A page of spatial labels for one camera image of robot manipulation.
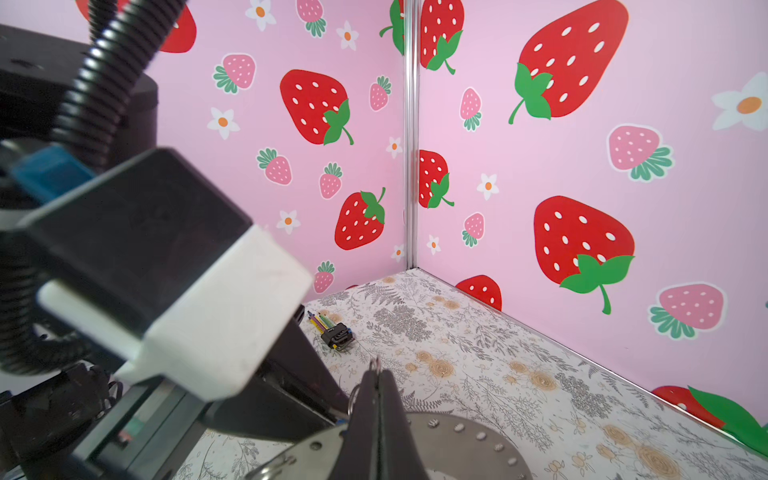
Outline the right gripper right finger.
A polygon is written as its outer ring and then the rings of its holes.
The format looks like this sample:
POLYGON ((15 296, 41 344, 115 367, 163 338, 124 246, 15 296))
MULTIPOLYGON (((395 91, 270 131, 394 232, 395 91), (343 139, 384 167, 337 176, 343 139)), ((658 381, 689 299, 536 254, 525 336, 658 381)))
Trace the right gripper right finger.
POLYGON ((378 431, 375 478, 384 480, 427 480, 426 468, 418 454, 394 375, 378 374, 378 431))

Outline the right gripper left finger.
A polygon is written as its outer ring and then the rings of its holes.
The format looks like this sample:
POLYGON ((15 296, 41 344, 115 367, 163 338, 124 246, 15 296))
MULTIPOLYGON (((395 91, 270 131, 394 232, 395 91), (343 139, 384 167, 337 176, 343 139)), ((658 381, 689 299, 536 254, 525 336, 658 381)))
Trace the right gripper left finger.
POLYGON ((339 456, 329 479, 373 479, 377 469, 379 395, 378 375, 362 377, 339 456))

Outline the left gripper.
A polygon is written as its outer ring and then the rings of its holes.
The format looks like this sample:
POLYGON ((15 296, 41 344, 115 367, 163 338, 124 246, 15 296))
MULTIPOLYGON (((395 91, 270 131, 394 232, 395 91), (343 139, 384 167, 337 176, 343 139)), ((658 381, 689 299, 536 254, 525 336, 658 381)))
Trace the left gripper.
POLYGON ((128 391, 78 364, 1 395, 1 473, 28 479, 171 479, 203 434, 298 442, 348 418, 349 397, 288 323, 237 395, 205 403, 151 379, 128 391))

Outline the perforated metal ring disc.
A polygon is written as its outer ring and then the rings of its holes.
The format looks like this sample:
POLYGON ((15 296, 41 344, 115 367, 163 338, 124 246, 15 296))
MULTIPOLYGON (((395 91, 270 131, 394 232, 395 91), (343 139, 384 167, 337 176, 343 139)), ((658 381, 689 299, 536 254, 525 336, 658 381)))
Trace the perforated metal ring disc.
MULTIPOLYGON (((532 479, 523 454, 503 435, 469 419, 406 414, 430 479, 532 479)), ((246 479, 325 479, 341 453, 347 426, 335 426, 284 450, 246 479)))

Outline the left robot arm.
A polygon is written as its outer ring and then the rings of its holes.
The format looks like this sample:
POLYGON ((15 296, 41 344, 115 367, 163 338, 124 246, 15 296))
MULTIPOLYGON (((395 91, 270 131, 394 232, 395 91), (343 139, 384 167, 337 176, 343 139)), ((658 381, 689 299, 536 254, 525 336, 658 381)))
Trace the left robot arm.
POLYGON ((204 431, 287 441, 249 479, 327 479, 345 395, 301 330, 308 272, 154 127, 130 125, 182 1, 89 5, 47 136, 1 144, 1 473, 170 479, 204 431))

